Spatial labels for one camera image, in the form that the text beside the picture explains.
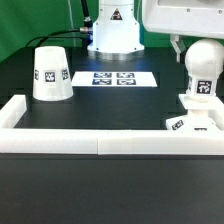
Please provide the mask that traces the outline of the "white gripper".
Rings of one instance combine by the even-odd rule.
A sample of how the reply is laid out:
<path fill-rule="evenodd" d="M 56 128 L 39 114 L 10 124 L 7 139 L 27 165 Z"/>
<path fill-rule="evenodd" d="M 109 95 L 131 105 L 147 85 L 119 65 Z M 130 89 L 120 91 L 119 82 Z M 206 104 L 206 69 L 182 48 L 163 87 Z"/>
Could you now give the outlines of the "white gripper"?
<path fill-rule="evenodd" d="M 171 34 L 181 62 L 180 35 L 224 39 L 224 0 L 142 0 L 142 22 L 148 32 Z"/>

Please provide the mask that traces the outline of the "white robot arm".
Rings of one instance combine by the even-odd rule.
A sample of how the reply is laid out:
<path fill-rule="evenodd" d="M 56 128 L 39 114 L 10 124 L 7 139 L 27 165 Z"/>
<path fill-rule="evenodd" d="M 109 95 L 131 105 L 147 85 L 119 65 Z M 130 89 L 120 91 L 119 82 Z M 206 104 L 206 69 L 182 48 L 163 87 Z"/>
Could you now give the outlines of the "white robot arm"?
<path fill-rule="evenodd" d="M 140 29 L 170 36 L 175 51 L 186 50 L 183 36 L 224 39 L 224 0 L 141 0 L 142 20 L 134 17 L 134 0 L 99 0 L 89 54 L 125 60 L 143 51 Z"/>

